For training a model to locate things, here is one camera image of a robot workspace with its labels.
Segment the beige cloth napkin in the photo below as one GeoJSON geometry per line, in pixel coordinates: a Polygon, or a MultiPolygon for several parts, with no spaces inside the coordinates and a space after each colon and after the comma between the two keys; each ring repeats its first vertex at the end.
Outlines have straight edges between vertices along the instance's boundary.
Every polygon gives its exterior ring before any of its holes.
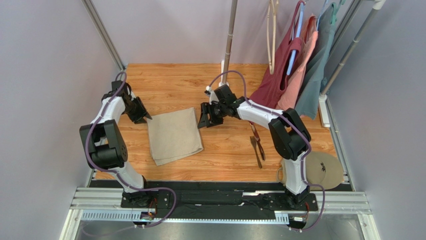
{"type": "Polygon", "coordinates": [[[149,149],[156,166],[204,150],[194,107],[162,113],[147,120],[149,149]]]}

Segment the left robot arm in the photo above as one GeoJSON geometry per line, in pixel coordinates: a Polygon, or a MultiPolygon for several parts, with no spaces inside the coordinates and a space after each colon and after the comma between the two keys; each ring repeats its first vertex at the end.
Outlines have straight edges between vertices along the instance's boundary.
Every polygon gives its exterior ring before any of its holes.
{"type": "Polygon", "coordinates": [[[95,119],[79,129],[86,160],[89,167],[112,175],[121,184],[124,200],[146,206],[151,200],[145,190],[147,181],[128,162],[128,148],[118,122],[121,115],[127,115],[134,124],[145,124],[152,117],[128,83],[115,80],[111,87],[103,95],[95,119]]]}

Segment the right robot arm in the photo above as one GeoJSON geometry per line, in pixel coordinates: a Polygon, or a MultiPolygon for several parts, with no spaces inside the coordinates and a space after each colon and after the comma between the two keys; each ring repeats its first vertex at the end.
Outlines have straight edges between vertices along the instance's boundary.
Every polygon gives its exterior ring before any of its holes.
{"type": "Polygon", "coordinates": [[[228,85],[216,89],[207,86],[208,102],[201,103],[199,129],[223,124],[224,117],[249,121],[269,130],[277,153],[284,160],[285,188],[287,201],[291,205],[301,204],[310,193],[305,177],[303,159],[311,149],[311,136],[297,112],[268,108],[231,91],[228,85]]]}

